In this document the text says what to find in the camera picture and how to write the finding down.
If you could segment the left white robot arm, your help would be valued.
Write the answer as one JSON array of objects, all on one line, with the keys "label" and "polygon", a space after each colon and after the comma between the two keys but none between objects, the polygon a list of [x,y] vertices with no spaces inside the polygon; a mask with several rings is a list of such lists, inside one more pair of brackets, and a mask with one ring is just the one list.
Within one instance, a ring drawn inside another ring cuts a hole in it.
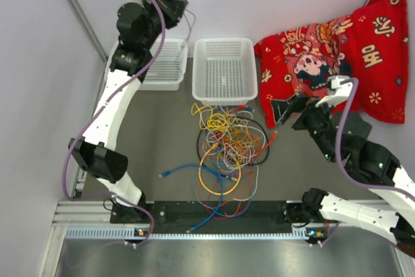
[{"label": "left white robot arm", "polygon": [[117,12],[117,43],[109,61],[105,89],[93,121],[68,148],[80,168],[106,187],[118,222],[140,223],[147,215],[145,195],[127,172],[128,158],[116,152],[125,113],[161,53],[161,35],[179,24],[187,0],[139,0]]}]

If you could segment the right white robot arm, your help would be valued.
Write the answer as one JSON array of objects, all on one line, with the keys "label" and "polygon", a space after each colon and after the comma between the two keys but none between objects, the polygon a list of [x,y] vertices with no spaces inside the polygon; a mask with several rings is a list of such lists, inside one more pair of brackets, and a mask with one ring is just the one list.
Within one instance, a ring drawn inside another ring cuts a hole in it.
[{"label": "right white robot arm", "polygon": [[414,257],[414,181],[393,153],[369,140],[371,125],[354,112],[333,112],[331,97],[318,100],[297,93],[271,103],[278,123],[297,113],[293,129],[306,131],[346,179],[383,201],[376,206],[313,187],[303,194],[299,215],[312,223],[331,221],[366,230]]}]

